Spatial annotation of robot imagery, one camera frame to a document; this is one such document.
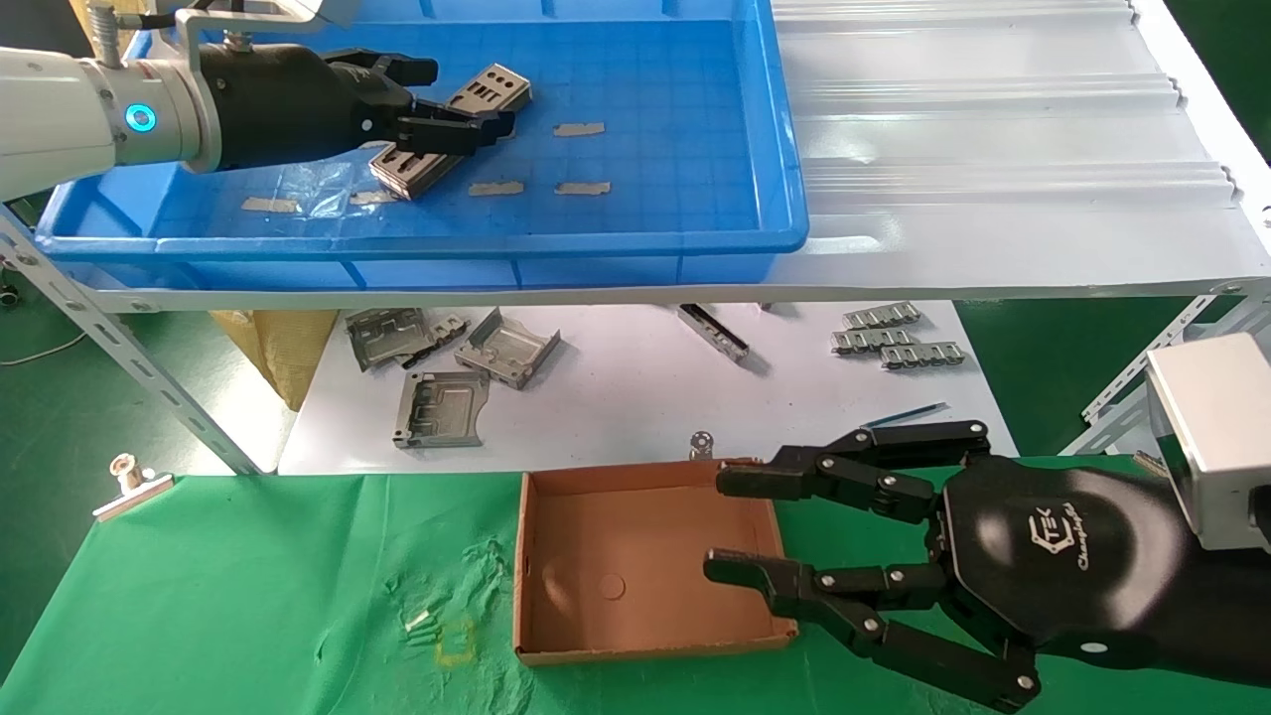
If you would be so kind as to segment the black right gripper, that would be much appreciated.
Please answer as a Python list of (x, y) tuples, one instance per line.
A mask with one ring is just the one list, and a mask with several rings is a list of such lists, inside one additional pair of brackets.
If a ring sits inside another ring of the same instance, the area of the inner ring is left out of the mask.
[[(935, 512), (939, 491), (910, 471), (989, 451), (982, 422), (872, 427), (830, 444), (782, 444), (761, 462), (727, 462), (716, 489), (821, 498), (918, 525)], [(935, 533), (956, 583), (946, 611), (976, 638), (1002, 640), (990, 652), (885, 618), (949, 596), (935, 564), (819, 570), (709, 549), (703, 573), (763, 594), (777, 618), (817, 625), (886, 671), (1003, 714), (1043, 692), (1035, 652), (1268, 685), (1267, 552), (1202, 549), (1163, 479), (975, 458), (941, 489)]]

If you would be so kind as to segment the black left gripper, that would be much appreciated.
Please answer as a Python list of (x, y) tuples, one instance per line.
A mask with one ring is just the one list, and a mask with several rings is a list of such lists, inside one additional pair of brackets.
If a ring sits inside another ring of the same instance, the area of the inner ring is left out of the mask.
[(430, 86), (437, 76), (433, 58), (362, 47), (318, 55), (301, 44), (258, 44), (250, 53), (202, 44), (200, 77), (219, 149), (208, 171), (311, 163), (371, 142), (472, 157), (512, 135), (512, 110), (413, 102), (408, 88)]

